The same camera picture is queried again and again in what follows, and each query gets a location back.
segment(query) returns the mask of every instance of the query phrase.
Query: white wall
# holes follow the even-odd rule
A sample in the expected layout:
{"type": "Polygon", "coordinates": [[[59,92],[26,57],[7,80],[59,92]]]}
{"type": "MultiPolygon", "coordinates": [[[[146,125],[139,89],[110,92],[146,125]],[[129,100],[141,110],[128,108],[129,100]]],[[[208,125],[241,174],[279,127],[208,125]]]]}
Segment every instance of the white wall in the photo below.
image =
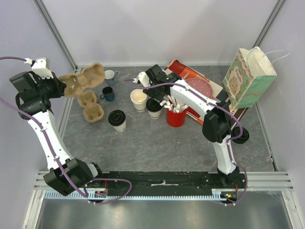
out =
{"type": "Polygon", "coordinates": [[[78,65],[230,63],[276,0],[44,0],[78,65]]]}
{"type": "MultiPolygon", "coordinates": [[[[48,57],[57,76],[72,71],[32,0],[3,1],[0,31],[0,56],[48,57]]],[[[0,61],[0,97],[15,104],[17,90],[9,78],[30,70],[22,61],[0,61]]],[[[55,115],[62,112],[63,102],[52,101],[55,115]]],[[[46,160],[34,131],[17,112],[0,104],[0,117],[0,227],[20,229],[37,173],[46,168],[46,160]]]]}
{"type": "MultiPolygon", "coordinates": [[[[288,171],[305,212],[305,2],[284,5],[261,49],[284,49],[290,56],[274,63],[277,77],[259,99],[276,164],[288,171]]],[[[283,53],[270,55],[275,60],[283,53]]]]}

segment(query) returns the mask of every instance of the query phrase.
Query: black lid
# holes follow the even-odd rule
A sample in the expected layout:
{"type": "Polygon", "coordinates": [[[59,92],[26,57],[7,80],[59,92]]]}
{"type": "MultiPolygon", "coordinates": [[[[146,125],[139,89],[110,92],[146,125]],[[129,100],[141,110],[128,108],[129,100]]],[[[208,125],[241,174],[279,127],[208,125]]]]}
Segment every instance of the black lid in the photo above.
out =
{"type": "Polygon", "coordinates": [[[126,115],[121,110],[114,110],[108,116],[108,121],[113,126],[120,126],[126,119],[126,115]]]}
{"type": "Polygon", "coordinates": [[[158,112],[162,109],[160,104],[152,98],[147,100],[146,107],[147,107],[147,110],[149,110],[150,112],[158,112]]]}

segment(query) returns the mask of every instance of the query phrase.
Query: red bucket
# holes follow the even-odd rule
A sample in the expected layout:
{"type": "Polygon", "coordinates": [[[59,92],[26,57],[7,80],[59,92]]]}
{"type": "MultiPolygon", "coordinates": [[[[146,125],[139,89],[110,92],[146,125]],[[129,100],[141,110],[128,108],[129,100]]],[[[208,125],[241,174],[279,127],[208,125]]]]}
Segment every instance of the red bucket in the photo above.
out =
{"type": "Polygon", "coordinates": [[[181,113],[174,113],[173,111],[167,109],[166,122],[172,127],[180,127],[185,122],[186,112],[187,108],[181,113]]]}

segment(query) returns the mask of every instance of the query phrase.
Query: green patterned bag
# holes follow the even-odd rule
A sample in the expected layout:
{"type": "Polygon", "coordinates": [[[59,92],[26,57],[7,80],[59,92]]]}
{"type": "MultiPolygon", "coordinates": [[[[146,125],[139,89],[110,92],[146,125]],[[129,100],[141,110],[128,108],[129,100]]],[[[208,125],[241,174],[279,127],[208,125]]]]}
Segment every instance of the green patterned bag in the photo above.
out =
{"type": "Polygon", "coordinates": [[[259,47],[239,49],[223,80],[232,108],[252,107],[275,77],[272,64],[259,47]]]}

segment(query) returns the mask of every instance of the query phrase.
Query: pink plate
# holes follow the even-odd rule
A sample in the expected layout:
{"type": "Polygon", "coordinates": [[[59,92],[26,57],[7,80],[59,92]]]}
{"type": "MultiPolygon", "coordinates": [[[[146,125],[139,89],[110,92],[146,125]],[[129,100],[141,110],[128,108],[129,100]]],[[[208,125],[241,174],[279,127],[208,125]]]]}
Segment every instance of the pink plate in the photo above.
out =
{"type": "Polygon", "coordinates": [[[212,98],[213,89],[212,86],[205,80],[192,78],[186,80],[187,84],[190,85],[193,89],[197,90],[201,94],[205,95],[208,98],[212,98]]]}

